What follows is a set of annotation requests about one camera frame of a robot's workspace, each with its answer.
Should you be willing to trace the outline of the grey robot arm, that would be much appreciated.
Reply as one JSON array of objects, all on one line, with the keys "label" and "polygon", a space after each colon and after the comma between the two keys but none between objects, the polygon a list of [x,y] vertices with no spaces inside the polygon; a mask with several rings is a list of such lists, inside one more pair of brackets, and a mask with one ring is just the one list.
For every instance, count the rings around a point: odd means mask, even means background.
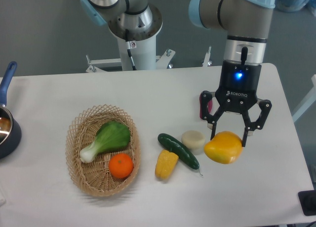
[{"label": "grey robot arm", "polygon": [[[117,38],[125,71],[158,68],[156,36],[162,28],[160,11],[148,0],[80,0],[92,22],[108,25]],[[216,130],[224,112],[242,115],[246,143],[263,128],[271,109],[256,95],[275,0],[191,0],[189,19],[197,27],[227,31],[219,87],[200,95],[200,118]]]}]

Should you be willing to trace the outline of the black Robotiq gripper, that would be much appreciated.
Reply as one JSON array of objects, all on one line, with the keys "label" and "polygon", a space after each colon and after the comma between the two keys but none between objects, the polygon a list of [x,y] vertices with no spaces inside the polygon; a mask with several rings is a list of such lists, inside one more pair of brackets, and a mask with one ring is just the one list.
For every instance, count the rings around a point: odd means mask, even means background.
[{"label": "black Robotiq gripper", "polygon": [[[270,100],[257,99],[257,87],[262,66],[242,65],[227,60],[223,61],[219,87],[216,92],[202,91],[199,96],[199,116],[207,121],[207,126],[212,130],[210,140],[215,137],[217,121],[224,112],[233,112],[242,115],[245,125],[242,137],[242,147],[246,146],[249,132],[262,130],[272,108]],[[209,105],[216,97],[219,108],[211,114]],[[260,114],[255,121],[251,121],[248,110],[257,104]]]}]

